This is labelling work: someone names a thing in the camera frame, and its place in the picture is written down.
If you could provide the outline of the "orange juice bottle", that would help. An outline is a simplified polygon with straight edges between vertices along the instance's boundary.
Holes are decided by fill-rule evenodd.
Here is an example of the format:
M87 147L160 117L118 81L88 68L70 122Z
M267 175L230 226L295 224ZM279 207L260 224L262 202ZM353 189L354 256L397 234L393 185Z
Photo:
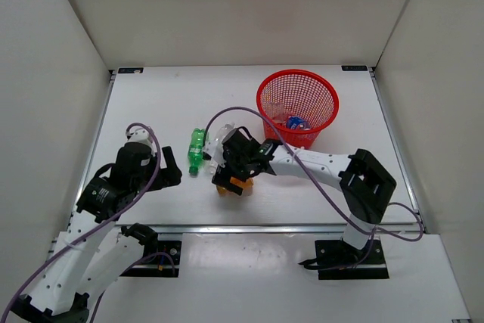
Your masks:
M252 179L247 179L245 182L243 182L239 179L232 177L230 179L230 182L242 189L242 196L249 196L253 192L253 180ZM223 187L220 187L220 186L216 186L216 190L217 190L217 192L220 196L234 194L234 192L231 192L231 191L227 190L226 188L223 188Z

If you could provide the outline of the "clear blue cap bottle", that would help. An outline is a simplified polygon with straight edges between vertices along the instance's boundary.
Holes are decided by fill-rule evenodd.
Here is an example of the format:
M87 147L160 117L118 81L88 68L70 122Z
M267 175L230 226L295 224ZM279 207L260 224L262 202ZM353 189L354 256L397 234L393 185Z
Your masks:
M268 102L265 107L267 116L279 126L292 130L310 130L309 122L300 116L292 115L281 102Z

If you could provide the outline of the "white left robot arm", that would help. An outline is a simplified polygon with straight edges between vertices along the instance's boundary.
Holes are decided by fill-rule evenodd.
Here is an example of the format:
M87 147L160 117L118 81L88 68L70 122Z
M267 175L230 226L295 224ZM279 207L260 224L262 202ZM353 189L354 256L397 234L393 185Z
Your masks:
M139 260L151 262L159 255L157 233L135 223L123 227L114 245L92 260L120 212L149 191L179 185L181 178L171 147L155 152L147 143L126 142L115 162L102 166L86 185L54 254L7 311L28 322L87 321L110 284Z

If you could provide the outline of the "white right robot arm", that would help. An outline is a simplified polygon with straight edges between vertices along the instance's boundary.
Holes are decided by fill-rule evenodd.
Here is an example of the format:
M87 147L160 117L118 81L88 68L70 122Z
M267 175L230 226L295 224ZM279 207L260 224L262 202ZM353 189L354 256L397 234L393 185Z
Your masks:
M365 149L354 154L324 154L277 139L259 143L236 128L206 142L203 155L217 164L212 183L238 196L260 174L307 179L319 188L340 191L349 208L340 255L348 262L357 262L367 253L370 234L381 223L396 189L396 180Z

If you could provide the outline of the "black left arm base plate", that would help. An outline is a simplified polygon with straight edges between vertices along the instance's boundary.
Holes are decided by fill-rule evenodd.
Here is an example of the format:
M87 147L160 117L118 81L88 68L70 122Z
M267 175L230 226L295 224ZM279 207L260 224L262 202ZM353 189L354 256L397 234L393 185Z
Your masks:
M156 247L145 247L142 261L121 274L133 278L177 278L182 257L182 236L159 234Z

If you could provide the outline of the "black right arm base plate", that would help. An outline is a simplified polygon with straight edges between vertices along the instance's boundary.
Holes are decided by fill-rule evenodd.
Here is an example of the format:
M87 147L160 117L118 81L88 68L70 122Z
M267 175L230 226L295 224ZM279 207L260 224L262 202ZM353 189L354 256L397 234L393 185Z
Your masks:
M304 269L316 271L325 280L385 280L389 272L378 239L370 240L357 250L341 240L316 240L315 258L299 263Z

